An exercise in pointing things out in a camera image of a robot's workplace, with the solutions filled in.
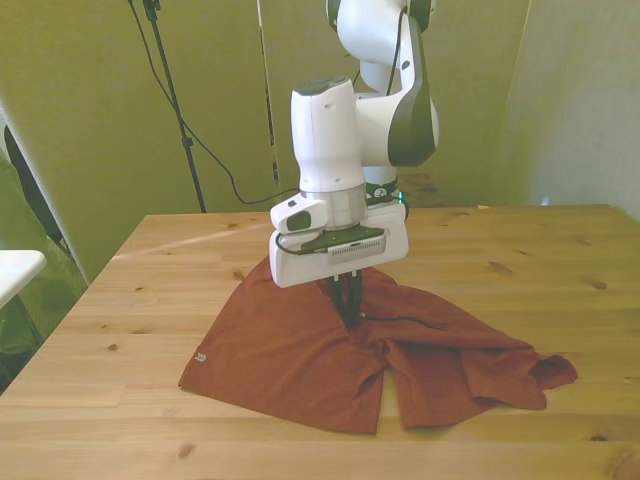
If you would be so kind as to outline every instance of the black pole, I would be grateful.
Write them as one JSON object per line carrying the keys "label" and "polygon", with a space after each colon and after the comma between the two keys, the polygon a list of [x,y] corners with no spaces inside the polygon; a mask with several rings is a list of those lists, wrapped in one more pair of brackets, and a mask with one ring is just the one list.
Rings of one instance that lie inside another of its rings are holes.
{"label": "black pole", "polygon": [[184,120],[180,113],[180,106],[178,105],[178,97],[176,95],[176,89],[173,86],[173,80],[171,79],[171,72],[169,71],[169,63],[167,62],[167,56],[164,53],[164,47],[162,45],[162,39],[160,38],[160,30],[158,30],[158,16],[156,10],[160,10],[160,0],[143,0],[144,9],[147,13],[147,18],[151,22],[151,28],[153,28],[153,35],[156,37],[156,43],[158,44],[158,52],[160,52],[160,59],[162,60],[162,68],[164,68],[164,75],[167,78],[167,85],[169,86],[169,93],[171,94],[171,102],[173,103],[173,109],[176,112],[178,119],[178,126],[180,127],[180,134],[182,135],[182,146],[187,154],[187,161],[189,162],[189,168],[191,169],[191,178],[193,179],[193,185],[196,189],[196,195],[198,196],[198,204],[200,205],[200,211],[206,213],[207,209],[204,204],[204,198],[202,197],[202,189],[200,188],[200,180],[198,179],[198,172],[196,171],[196,164],[193,161],[193,153],[191,147],[193,146],[193,140],[187,135],[184,128]]}

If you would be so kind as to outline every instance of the green cloth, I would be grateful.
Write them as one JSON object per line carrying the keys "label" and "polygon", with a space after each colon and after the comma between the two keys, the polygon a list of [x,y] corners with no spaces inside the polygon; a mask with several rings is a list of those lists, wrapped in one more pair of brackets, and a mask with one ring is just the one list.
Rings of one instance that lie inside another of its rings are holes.
{"label": "green cloth", "polygon": [[25,199],[15,168],[2,152],[0,249],[38,250],[47,259],[44,270],[0,309],[0,355],[30,352],[37,342],[27,315],[47,338],[87,287],[73,259],[46,235]]}

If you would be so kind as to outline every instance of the fabric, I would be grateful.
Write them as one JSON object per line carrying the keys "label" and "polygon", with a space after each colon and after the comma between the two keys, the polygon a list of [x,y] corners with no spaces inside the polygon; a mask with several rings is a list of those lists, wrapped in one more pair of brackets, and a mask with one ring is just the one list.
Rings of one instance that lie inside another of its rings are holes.
{"label": "fabric", "polygon": [[[542,356],[436,295],[375,269],[362,277],[367,318],[347,330],[325,282],[281,289],[265,259],[232,294],[180,385],[317,428],[374,433],[387,368],[407,428],[453,425],[498,403],[543,409],[544,389],[577,378],[564,358]],[[369,319],[396,317],[423,323]]]}

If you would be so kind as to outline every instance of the wood knot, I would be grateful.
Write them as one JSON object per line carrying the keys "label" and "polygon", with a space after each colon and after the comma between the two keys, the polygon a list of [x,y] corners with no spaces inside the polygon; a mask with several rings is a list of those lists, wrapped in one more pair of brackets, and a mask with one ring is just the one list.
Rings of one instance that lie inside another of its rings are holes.
{"label": "wood knot", "polygon": [[178,458],[184,460],[193,455],[195,450],[196,446],[193,443],[185,443],[180,447],[180,450],[178,450]]}
{"label": "wood knot", "polygon": [[513,275],[513,270],[500,262],[489,262],[489,266],[502,275]]}
{"label": "wood knot", "polygon": [[609,288],[609,286],[604,282],[596,281],[596,282],[593,282],[593,288],[595,288],[596,290],[604,291],[607,288]]}

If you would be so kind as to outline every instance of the power cord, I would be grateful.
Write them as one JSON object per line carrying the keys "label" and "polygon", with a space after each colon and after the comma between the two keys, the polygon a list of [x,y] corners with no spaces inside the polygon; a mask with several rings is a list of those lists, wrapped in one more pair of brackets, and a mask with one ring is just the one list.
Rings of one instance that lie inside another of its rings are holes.
{"label": "power cord", "polygon": [[[133,0],[128,0],[128,2],[129,2],[129,6],[131,7],[131,12],[133,13],[133,16],[135,18],[136,25],[138,26],[138,31],[140,32],[140,36],[142,38],[142,43],[144,44],[144,49],[145,49],[145,52],[147,54],[147,60],[149,61],[149,66],[151,67],[151,73],[153,74],[153,77],[155,78],[155,80],[156,80],[158,86],[160,87],[160,89],[162,90],[162,93],[164,93],[164,96],[167,99],[167,102],[169,102],[169,105],[171,105],[171,108],[173,108],[173,110],[175,111],[176,116],[178,117],[178,121],[181,124],[181,126],[184,126],[184,129],[186,131],[188,131],[193,136],[194,140],[218,163],[218,165],[220,165],[220,167],[229,176],[229,180],[231,181],[231,186],[233,188],[233,193],[235,194],[235,196],[238,199],[238,201],[240,203],[244,204],[244,205],[257,205],[259,203],[268,202],[269,200],[273,200],[274,198],[277,198],[277,197],[279,197],[281,195],[285,195],[287,193],[298,192],[299,189],[290,188],[288,190],[284,190],[282,192],[276,193],[275,195],[272,195],[272,196],[267,197],[267,198],[263,198],[261,200],[249,201],[249,200],[245,200],[244,198],[242,198],[242,195],[240,195],[240,193],[238,192],[238,187],[236,185],[236,180],[235,180],[233,174],[231,173],[231,171],[220,160],[220,158],[218,158],[218,156],[215,153],[213,153],[211,151],[211,149],[209,147],[207,147],[207,145],[202,140],[200,140],[198,135],[196,135],[196,133],[191,129],[191,127],[189,127],[187,122],[184,120],[184,117],[180,113],[180,108],[178,106],[177,99],[176,99],[176,101],[174,103],[174,101],[172,100],[171,96],[169,96],[169,93],[167,92],[167,89],[164,87],[162,81],[160,80],[160,77],[158,76],[158,73],[156,72],[155,66],[153,65],[153,59],[151,58],[151,51],[149,49],[149,44],[147,43],[147,37],[145,36],[144,30],[142,29],[142,24],[140,23],[140,18],[138,17],[138,12],[136,11],[135,7],[133,6]],[[156,39],[159,39],[159,31],[158,31],[158,33],[156,35]],[[164,57],[164,49],[162,49],[161,43],[159,43],[158,47],[161,50],[161,56]],[[170,72],[169,72],[168,65],[166,65],[165,73],[168,76],[168,82],[169,82],[169,85],[170,85],[170,88],[171,88],[172,84],[171,84],[171,80],[170,80],[170,76],[169,76]],[[201,193],[201,190],[200,190],[200,184],[199,184],[199,181],[198,181],[197,173],[195,172],[195,165],[193,166],[192,174],[193,174],[193,177],[194,177],[194,185],[196,185],[196,191],[200,192],[199,193],[199,200],[200,200],[200,197],[201,197],[202,193]],[[201,210],[203,208],[204,208],[204,201],[202,201]]]}
{"label": "power cord", "polygon": [[402,20],[404,19],[404,14],[407,13],[407,7],[404,7],[400,10],[400,15],[398,17],[398,37],[396,40],[396,51],[393,55],[393,65],[391,66],[391,78],[389,79],[389,86],[387,87],[387,97],[391,94],[391,87],[393,86],[393,78],[396,74],[396,68],[398,68],[398,57],[400,56],[400,43],[402,41]]}

